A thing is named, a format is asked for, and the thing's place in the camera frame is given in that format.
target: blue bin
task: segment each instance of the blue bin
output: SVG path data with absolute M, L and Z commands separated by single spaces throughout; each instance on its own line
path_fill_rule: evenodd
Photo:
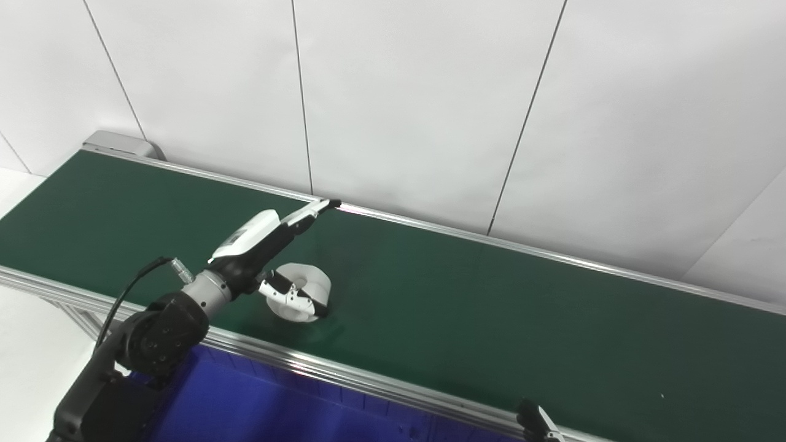
M 146 442 L 514 442 L 463 422 L 197 346 Z

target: panel seam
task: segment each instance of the panel seam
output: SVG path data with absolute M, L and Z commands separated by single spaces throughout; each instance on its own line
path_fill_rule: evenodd
M 306 120 L 306 98 L 303 95 L 303 69 L 300 66 L 300 44 L 297 35 L 297 19 L 295 18 L 295 0 L 290 0 L 292 4 L 292 27 L 295 29 L 295 55 L 297 57 L 297 77 L 300 85 L 300 108 L 303 110 L 303 136 L 306 139 L 306 162 L 308 165 L 308 186 L 311 194 L 314 194 L 314 178 L 311 174 L 311 150 L 308 144 L 308 122 Z
M 32 174 L 33 174 L 33 172 L 30 170 L 30 168 L 29 168 L 29 167 L 28 167 L 28 165 L 27 165 L 27 164 L 24 162 L 24 160 L 22 160 L 22 156 L 21 156 L 21 155 L 20 155 L 20 154 L 17 152 L 17 150 L 16 150 L 16 149 L 14 149 L 14 148 L 13 148 L 13 146 L 11 145 L 11 143 L 8 141 L 8 139 L 6 138 L 6 136 L 5 136 L 5 135 L 4 135 L 4 134 L 3 134 L 1 131 L 0 131 L 0 138 L 2 138 L 2 140 L 3 140 L 4 142 L 6 142 L 6 145 L 8 145 L 9 149 L 11 149 L 11 152 L 13 152 L 13 154 L 14 154 L 14 155 L 17 157 L 17 159 L 19 160 L 19 162 L 20 162 L 20 163 L 22 163 L 22 167 L 24 168 L 24 170 L 28 171 L 28 174 L 31 174 L 31 175 L 32 175 Z
M 98 41 L 101 42 L 101 47 L 104 48 L 104 53 L 106 57 L 109 59 L 109 65 L 112 66 L 112 71 L 115 73 L 115 78 L 117 79 L 117 83 L 120 85 L 120 90 L 123 92 L 123 96 L 126 98 L 126 103 L 128 104 L 128 108 L 131 109 L 131 114 L 134 116 L 134 121 L 137 122 L 137 127 L 139 128 L 139 132 L 142 134 L 142 137 L 145 141 L 149 141 L 147 139 L 147 135 L 145 135 L 145 131 L 142 129 L 142 125 L 139 122 L 139 117 L 137 116 L 137 111 L 134 110 L 134 106 L 131 104 L 131 99 L 128 97 L 128 92 L 126 92 L 126 87 L 123 85 L 123 81 L 120 80 L 120 74 L 117 72 L 117 67 L 115 66 L 115 62 L 112 60 L 112 56 L 109 55 L 109 49 L 106 47 L 106 42 L 104 42 L 104 37 L 101 35 L 101 31 L 98 30 L 98 24 L 96 23 L 95 17 L 93 17 L 93 12 L 90 11 L 90 7 L 87 5 L 87 0 L 82 0 L 82 3 L 85 5 L 85 9 L 87 10 L 87 15 L 90 17 L 90 22 L 93 23 L 93 29 L 96 31 L 96 35 L 98 35 Z
M 719 235 L 718 235 L 718 236 L 715 238 L 715 240 L 714 240 L 714 241 L 712 241 L 712 242 L 710 243 L 710 245 L 708 245 L 708 246 L 707 246 L 707 248 L 706 248 L 706 249 L 704 249 L 704 252 L 702 252 L 702 253 L 701 253 L 701 255 L 699 255 L 699 257 L 698 257 L 698 258 L 696 258 L 696 260 L 695 260 L 695 261 L 693 261 L 693 263 L 690 265 L 690 267 L 688 267 L 688 270 L 686 270 L 686 271 L 685 271 L 685 273 L 683 273 L 683 274 L 682 274 L 682 276 L 679 278 L 679 281 L 682 281 L 682 280 L 684 280 L 684 279 L 685 279 L 685 277 L 686 277 L 686 276 L 688 276 L 688 273 L 690 273 L 690 271 L 691 271 L 691 270 L 693 270 L 693 268 L 694 268 L 694 267 L 695 267 L 695 266 L 696 266 L 696 265 L 699 263 L 699 261 L 701 261 L 701 260 L 702 260 L 702 258 L 704 258 L 704 256 L 705 256 L 705 255 L 707 255 L 707 253 L 708 253 L 708 252 L 710 252 L 710 249 L 712 249 L 712 246 L 713 246 L 713 245 L 715 245 L 715 244 L 716 244 L 718 241 L 720 241 L 720 240 L 721 240 L 721 238 L 723 238 L 723 235 L 725 235 L 725 234 L 726 234 L 726 232 L 728 232 L 728 231 L 729 231 L 729 229 L 731 229 L 731 228 L 732 228 L 732 226 L 733 226 L 733 225 L 734 225 L 734 224 L 735 224 L 735 223 L 736 223 L 736 222 L 737 222 L 737 221 L 738 221 L 740 218 L 742 218 L 742 215 L 745 215 L 745 212 L 747 212 L 747 210 L 748 210 L 749 208 L 751 208 L 751 206 L 753 205 L 753 203 L 755 203 L 755 202 L 756 202 L 756 200 L 758 200 L 758 198 L 762 196 L 762 194 L 764 193 L 764 191 L 765 191 L 765 190 L 767 190 L 767 189 L 769 189 L 769 187 L 773 185 L 773 183 L 775 182 L 775 180 L 777 180 L 777 179 L 778 179 L 778 178 L 779 178 L 781 175 L 783 175 L 784 173 L 786 173 L 786 166 L 784 166 L 784 168 L 783 168 L 783 169 L 781 169 L 781 170 L 780 170 L 778 173 L 776 173 L 776 174 L 775 174 L 775 176 L 773 177 L 773 179 L 771 179 L 771 180 L 770 180 L 770 181 L 769 181 L 769 182 L 768 182 L 766 185 L 764 185 L 764 186 L 762 187 L 762 189 L 761 189 L 761 190 L 760 190 L 760 191 L 759 191 L 759 192 L 758 192 L 758 193 L 757 193 L 757 194 L 756 194 L 756 195 L 755 195 L 755 196 L 754 196 L 754 197 L 751 199 L 751 202 L 749 202 L 749 203 L 748 203 L 748 204 L 745 206 L 745 208 L 744 208 L 744 209 L 742 209 L 742 211 L 740 212 L 740 214 L 739 214 L 739 215 L 737 215 L 737 216 L 736 216 L 736 217 L 735 217 L 735 218 L 732 220 L 732 222 L 731 222 L 731 223 L 729 223 L 729 225 L 728 225 L 728 226 L 726 226 L 726 228 L 725 228 L 725 229 L 724 229 L 724 230 L 723 230 L 723 231 L 722 231 L 722 232 L 721 232 L 721 233 L 720 233 L 720 234 L 719 234 Z
M 494 206 L 494 213 L 491 214 L 491 221 L 489 222 L 488 230 L 486 230 L 486 236 L 491 235 L 491 228 L 494 226 L 494 220 L 497 218 L 497 211 L 499 210 L 499 204 L 502 202 L 502 194 L 505 193 L 505 187 L 508 185 L 508 178 L 510 178 L 510 171 L 511 169 L 513 169 L 513 163 L 516 161 L 516 154 L 519 152 L 519 146 L 521 145 L 521 138 L 524 135 L 524 128 L 527 126 L 527 121 L 530 119 L 530 112 L 532 111 L 532 105 L 535 103 L 535 96 L 538 94 L 538 88 L 540 87 L 541 80 L 543 79 L 543 72 L 545 71 L 545 66 L 549 62 L 549 55 L 551 54 L 551 49 L 554 46 L 556 33 L 557 31 L 560 30 L 560 22 L 562 21 L 562 16 L 565 12 L 566 5 L 567 5 L 567 0 L 564 0 L 564 2 L 562 3 L 562 9 L 560 9 L 560 15 L 556 18 L 556 24 L 554 25 L 554 33 L 552 33 L 551 35 L 549 48 L 546 50 L 545 57 L 543 58 L 543 65 L 541 66 L 541 71 L 538 74 L 538 81 L 535 82 L 535 88 L 532 90 L 532 97 L 530 98 L 530 104 L 527 107 L 527 113 L 524 114 L 524 121 L 521 123 L 521 131 L 519 131 L 519 137 L 516 140 L 516 147 L 513 148 L 513 155 L 510 158 L 510 164 L 508 164 L 508 171 L 505 173 L 505 179 L 502 180 L 502 188 L 499 191 L 497 204 Z

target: white tape roll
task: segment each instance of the white tape roll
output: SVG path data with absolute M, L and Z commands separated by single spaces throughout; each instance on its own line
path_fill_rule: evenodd
M 276 271 L 281 276 L 292 281 L 298 289 L 303 289 L 314 300 L 324 305 L 328 305 L 330 295 L 330 278 L 318 267 L 307 264 L 287 263 L 280 266 Z M 287 307 L 270 298 L 267 298 L 267 305 L 270 310 L 278 316 L 292 322 L 313 322 L 317 320 L 314 315 Z

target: white floor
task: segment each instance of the white floor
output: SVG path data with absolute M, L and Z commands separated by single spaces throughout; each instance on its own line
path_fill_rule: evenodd
M 0 168 L 0 217 L 44 178 Z M 43 442 L 93 341 L 62 311 L 0 286 L 0 440 Z

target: silver metal joint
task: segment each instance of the silver metal joint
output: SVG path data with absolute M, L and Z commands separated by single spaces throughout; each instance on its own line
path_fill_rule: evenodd
M 178 274 L 178 278 L 180 278 L 183 283 L 191 284 L 194 282 L 194 275 L 191 273 L 191 271 L 189 271 L 188 267 L 186 267 L 181 260 L 174 258 L 169 262 L 169 264 L 172 266 L 172 270 Z

